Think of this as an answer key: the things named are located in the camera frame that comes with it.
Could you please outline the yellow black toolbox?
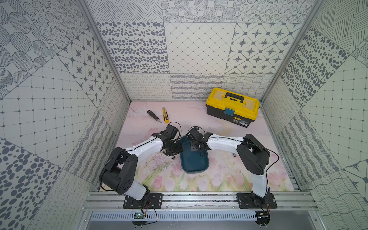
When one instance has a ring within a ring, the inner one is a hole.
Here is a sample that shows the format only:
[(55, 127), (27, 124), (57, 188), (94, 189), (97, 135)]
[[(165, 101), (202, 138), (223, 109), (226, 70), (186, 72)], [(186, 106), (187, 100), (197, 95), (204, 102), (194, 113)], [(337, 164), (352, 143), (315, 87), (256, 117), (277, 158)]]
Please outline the yellow black toolbox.
[(248, 96), (214, 88), (206, 100), (207, 114), (247, 128), (258, 117), (260, 102)]

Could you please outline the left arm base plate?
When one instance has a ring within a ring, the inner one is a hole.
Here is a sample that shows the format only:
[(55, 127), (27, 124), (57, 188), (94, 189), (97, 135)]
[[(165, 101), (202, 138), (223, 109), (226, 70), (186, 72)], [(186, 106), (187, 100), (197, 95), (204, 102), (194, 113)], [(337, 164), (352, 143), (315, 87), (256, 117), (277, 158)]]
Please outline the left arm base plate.
[(162, 193), (149, 193), (148, 195), (145, 195), (141, 200), (134, 199), (131, 196), (126, 196), (123, 209), (161, 209), (162, 202)]

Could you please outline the controller board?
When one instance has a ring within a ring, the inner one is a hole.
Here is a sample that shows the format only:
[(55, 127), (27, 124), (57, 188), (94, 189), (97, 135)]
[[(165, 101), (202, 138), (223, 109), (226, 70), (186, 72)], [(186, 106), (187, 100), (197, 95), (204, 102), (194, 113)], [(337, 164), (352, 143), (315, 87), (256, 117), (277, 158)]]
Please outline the controller board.
[(256, 211), (255, 216), (256, 216), (255, 223), (261, 227), (263, 226), (266, 227), (270, 222), (270, 214), (267, 212)]
[(137, 227), (142, 227), (148, 223), (146, 216), (141, 212), (135, 212), (132, 223)]

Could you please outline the aluminium mounting rail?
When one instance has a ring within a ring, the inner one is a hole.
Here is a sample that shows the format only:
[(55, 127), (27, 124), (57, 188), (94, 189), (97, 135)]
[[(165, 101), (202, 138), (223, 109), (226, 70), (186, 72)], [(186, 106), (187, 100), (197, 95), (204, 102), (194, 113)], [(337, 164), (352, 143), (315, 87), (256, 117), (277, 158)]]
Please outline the aluminium mounting rail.
[[(317, 204), (309, 192), (272, 192), (275, 211), (315, 211)], [(83, 211), (115, 211), (124, 207), (125, 195), (113, 192), (90, 192)], [(160, 211), (239, 209), (235, 192), (164, 192)]]

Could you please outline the teal plastic storage tray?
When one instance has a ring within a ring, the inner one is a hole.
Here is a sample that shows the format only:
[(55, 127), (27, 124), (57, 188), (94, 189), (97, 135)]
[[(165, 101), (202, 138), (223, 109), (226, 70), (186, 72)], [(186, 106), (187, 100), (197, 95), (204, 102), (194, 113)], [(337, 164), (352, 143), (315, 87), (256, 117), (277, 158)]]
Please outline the teal plastic storage tray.
[(180, 153), (181, 166), (187, 174), (202, 173), (209, 167), (209, 157), (206, 150), (196, 149), (186, 136), (180, 139), (183, 152)]

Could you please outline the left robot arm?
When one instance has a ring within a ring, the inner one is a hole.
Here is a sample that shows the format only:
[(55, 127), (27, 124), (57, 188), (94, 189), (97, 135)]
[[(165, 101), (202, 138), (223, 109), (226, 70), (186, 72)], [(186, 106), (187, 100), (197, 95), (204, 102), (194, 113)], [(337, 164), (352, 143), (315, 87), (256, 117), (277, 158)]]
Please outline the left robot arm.
[(148, 140), (136, 146), (113, 149), (100, 172), (100, 187), (106, 185), (109, 191), (129, 196), (143, 204), (148, 203), (148, 187), (135, 181), (137, 165), (154, 153), (161, 152), (172, 157), (183, 152), (181, 131), (181, 128), (168, 124), (165, 130), (152, 134)]

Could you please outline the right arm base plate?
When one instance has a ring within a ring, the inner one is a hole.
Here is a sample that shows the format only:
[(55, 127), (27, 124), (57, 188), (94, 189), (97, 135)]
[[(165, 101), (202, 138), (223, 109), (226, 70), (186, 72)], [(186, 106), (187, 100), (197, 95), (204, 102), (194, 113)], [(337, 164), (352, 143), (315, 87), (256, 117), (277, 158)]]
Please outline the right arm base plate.
[(277, 209), (275, 196), (268, 193), (264, 198), (253, 193), (237, 193), (236, 199), (240, 209)]

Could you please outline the yellow utility knife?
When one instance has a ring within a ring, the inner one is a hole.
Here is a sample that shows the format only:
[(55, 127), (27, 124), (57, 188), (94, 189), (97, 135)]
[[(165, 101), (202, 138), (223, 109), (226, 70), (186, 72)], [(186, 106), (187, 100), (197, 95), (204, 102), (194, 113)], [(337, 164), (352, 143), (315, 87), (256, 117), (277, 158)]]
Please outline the yellow utility knife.
[(169, 118), (168, 118), (168, 114), (167, 114), (167, 110), (165, 107), (163, 107), (163, 118), (164, 118), (164, 121), (165, 123), (169, 123)]

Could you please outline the right controller board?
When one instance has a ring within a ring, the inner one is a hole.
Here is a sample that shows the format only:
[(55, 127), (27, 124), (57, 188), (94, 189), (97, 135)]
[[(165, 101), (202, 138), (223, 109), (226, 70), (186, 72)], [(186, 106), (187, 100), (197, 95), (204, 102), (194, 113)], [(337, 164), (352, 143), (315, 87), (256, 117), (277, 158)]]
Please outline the right controller board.
[(256, 216), (255, 223), (261, 227), (263, 226), (266, 227), (270, 222), (270, 214), (267, 212), (256, 211), (255, 216)]

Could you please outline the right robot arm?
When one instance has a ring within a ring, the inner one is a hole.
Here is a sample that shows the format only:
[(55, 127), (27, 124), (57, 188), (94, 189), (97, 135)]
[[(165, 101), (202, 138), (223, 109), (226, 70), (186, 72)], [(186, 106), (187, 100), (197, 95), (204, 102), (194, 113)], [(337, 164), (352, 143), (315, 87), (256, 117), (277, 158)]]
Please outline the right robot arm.
[(244, 137), (225, 137), (210, 132), (203, 135), (191, 128), (186, 137), (198, 150), (222, 150), (238, 154), (245, 168), (252, 174), (252, 196), (262, 200), (268, 197), (270, 187), (266, 171), (271, 154), (255, 136), (246, 134)]

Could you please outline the left controller board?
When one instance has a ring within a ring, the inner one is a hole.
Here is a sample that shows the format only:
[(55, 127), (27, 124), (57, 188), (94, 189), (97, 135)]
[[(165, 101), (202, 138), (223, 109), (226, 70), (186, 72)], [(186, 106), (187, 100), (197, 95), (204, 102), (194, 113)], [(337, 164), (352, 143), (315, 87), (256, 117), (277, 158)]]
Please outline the left controller board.
[(148, 223), (146, 216), (141, 212), (135, 212), (132, 223), (137, 227), (142, 227)]

